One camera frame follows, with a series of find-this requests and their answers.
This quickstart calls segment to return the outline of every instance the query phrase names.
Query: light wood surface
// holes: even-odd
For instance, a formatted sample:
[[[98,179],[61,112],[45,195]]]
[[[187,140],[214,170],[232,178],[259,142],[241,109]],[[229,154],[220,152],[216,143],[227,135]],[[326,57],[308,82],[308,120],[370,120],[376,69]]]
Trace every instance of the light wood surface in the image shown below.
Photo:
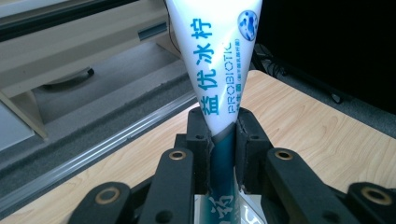
[[[7,98],[0,91],[0,102],[3,102],[42,138],[46,139],[48,137],[32,91],[26,91],[12,98]]]
[[[248,74],[242,107],[252,111],[275,147],[297,151],[328,185],[342,191],[369,181],[396,188],[396,139],[266,76]],[[108,181],[135,186],[154,174],[161,154],[186,132],[187,112],[172,117],[2,223],[65,223],[89,190]]]

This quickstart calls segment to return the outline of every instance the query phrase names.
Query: white plastic tube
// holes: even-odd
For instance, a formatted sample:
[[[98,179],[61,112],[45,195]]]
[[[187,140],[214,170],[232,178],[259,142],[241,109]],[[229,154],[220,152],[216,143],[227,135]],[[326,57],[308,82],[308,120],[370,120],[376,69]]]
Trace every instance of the white plastic tube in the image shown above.
[[[245,87],[262,0],[166,0],[177,43],[215,147],[202,223],[238,223],[234,124]]]

